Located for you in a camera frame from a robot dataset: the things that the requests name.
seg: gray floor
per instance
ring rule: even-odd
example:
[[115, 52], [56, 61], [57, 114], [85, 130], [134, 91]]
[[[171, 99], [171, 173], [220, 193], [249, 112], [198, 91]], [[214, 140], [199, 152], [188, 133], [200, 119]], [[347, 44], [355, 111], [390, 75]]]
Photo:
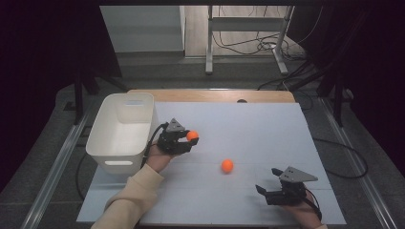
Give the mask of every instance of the gray floor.
[[[173, 89], [173, 88], [226, 88], [250, 89], [268, 80], [282, 77], [272, 58], [220, 58], [214, 59], [214, 73], [205, 75], [204, 59], [187, 59], [176, 55], [131, 55], [121, 54], [119, 63], [123, 78], [118, 81], [129, 88]], [[300, 62], [288, 62], [288, 69], [294, 70]], [[121, 93], [109, 83], [98, 80], [101, 92], [98, 96], [85, 94], [86, 107], [90, 98], [96, 99], [96, 107], [107, 94]], [[317, 82], [311, 83], [294, 93], [301, 104], [313, 137], [337, 141], [321, 101], [315, 95]], [[264, 90], [275, 90], [269, 85]], [[53, 115], [42, 135], [32, 147], [27, 159], [21, 165], [12, 181], [0, 195], [0, 227], [19, 228], [32, 207], [45, 177], [59, 153], [75, 120], [75, 111], [67, 104], [73, 102], [73, 87], [67, 87], [56, 97]], [[97, 109], [91, 113], [87, 125], [93, 124]], [[405, 228], [405, 179], [352, 113], [349, 103], [343, 105], [344, 130], [352, 145], [367, 159], [370, 167], [368, 177], [388, 206], [397, 228]], [[75, 219], [82, 200], [75, 188], [77, 166], [86, 154], [84, 145], [86, 128], [79, 138], [64, 173], [53, 193], [39, 228], [89, 228]], [[351, 175], [352, 167], [348, 157], [340, 147], [315, 142], [326, 169]], [[96, 163], [84, 157], [78, 171], [78, 186], [84, 195], [90, 185]], [[342, 212], [348, 223], [346, 226], [330, 228], [383, 228], [376, 213], [365, 195], [359, 180], [345, 180], [330, 176], [330, 182], [337, 196]]]

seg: white table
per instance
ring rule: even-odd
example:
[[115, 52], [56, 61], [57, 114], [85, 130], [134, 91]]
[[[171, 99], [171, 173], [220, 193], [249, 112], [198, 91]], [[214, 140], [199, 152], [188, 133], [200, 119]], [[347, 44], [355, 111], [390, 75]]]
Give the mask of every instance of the white table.
[[[178, 156], [161, 173], [159, 201], [140, 220], [143, 225], [274, 226], [295, 220], [279, 206], [268, 206], [255, 184], [280, 190], [271, 168], [288, 166], [317, 176], [307, 186], [319, 200], [326, 224], [346, 224], [296, 103], [157, 102], [161, 123], [175, 117], [200, 141], [191, 153]], [[225, 158], [232, 173], [222, 173]], [[121, 190], [126, 175], [97, 168], [77, 221], [93, 222], [105, 202]]]

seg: wall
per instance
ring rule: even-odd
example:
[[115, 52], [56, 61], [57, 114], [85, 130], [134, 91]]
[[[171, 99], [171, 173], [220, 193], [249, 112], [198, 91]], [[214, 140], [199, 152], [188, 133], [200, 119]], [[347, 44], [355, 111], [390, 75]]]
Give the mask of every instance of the wall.
[[405, 176], [405, 4], [375, 7], [349, 50], [343, 74], [352, 109]]
[[121, 73], [96, 2], [0, 1], [0, 9], [2, 191], [47, 124], [60, 89], [80, 75], [95, 94], [95, 77]]
[[184, 50], [184, 6], [102, 6], [116, 52]]

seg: table leg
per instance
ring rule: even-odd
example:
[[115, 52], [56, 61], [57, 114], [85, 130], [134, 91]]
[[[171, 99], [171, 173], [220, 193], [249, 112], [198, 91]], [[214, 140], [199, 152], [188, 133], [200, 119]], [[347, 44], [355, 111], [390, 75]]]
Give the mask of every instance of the table leg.
[[212, 74], [212, 6], [208, 6], [208, 40], [205, 55], [205, 73]]
[[283, 21], [282, 28], [280, 29], [280, 34], [279, 34], [279, 37], [277, 40], [277, 44], [274, 47], [274, 49], [272, 50], [273, 54], [274, 54], [274, 58], [276, 59], [276, 62], [280, 69], [281, 74], [288, 74], [286, 64], [284, 63], [284, 60], [283, 60], [283, 55], [281, 54], [281, 47], [283, 45], [284, 37], [286, 36], [289, 19], [291, 18], [291, 14], [292, 14], [292, 8], [293, 8], [292, 6], [287, 7], [287, 13], [284, 16], [284, 21]]
[[333, 103], [333, 117], [339, 127], [343, 127], [341, 113], [343, 102], [343, 75], [336, 73], [336, 84], [334, 86], [334, 103]]
[[75, 125], [80, 122], [83, 116], [83, 90], [80, 78], [80, 72], [75, 76]]

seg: metal rail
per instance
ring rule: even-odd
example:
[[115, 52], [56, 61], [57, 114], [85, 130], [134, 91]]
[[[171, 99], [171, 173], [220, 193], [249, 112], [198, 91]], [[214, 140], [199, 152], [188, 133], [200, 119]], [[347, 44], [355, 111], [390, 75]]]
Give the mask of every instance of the metal rail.
[[72, 151], [75, 148], [75, 144], [80, 136], [81, 131], [90, 115], [91, 109], [93, 109], [95, 105], [95, 99], [90, 100], [90, 104], [88, 109], [86, 110], [84, 116], [81, 120], [74, 125], [70, 130], [68, 136], [66, 137], [65, 142], [63, 143], [62, 148], [59, 151], [59, 154], [56, 157], [56, 160], [53, 163], [53, 167], [51, 168], [50, 172], [48, 173], [47, 178], [44, 181], [44, 184], [41, 187], [38, 195], [36, 196], [35, 201], [32, 204], [30, 212], [27, 214], [26, 218], [24, 219], [21, 228], [30, 228], [34, 229], [39, 225], [45, 210], [53, 196], [53, 192], [59, 182], [63, 171], [65, 170], [66, 164], [71, 157]]
[[[350, 142], [345, 130], [339, 127], [338, 123], [334, 120], [333, 110], [329, 101], [326, 98], [319, 99], [339, 142], [353, 148], [352, 143]], [[364, 171], [364, 166], [360, 158], [357, 155], [350, 154], [350, 151], [348, 149], [346, 149], [345, 151], [347, 152], [349, 162], [354, 169], [354, 172], [360, 175], [361, 172]], [[369, 199], [369, 202], [372, 205], [375, 214], [381, 223], [381, 226], [386, 229], [396, 229], [397, 227], [387, 207], [387, 204], [373, 184], [370, 176], [365, 175], [364, 177], [359, 179], [359, 182], [364, 190], [364, 193], [366, 194], [366, 197]]]

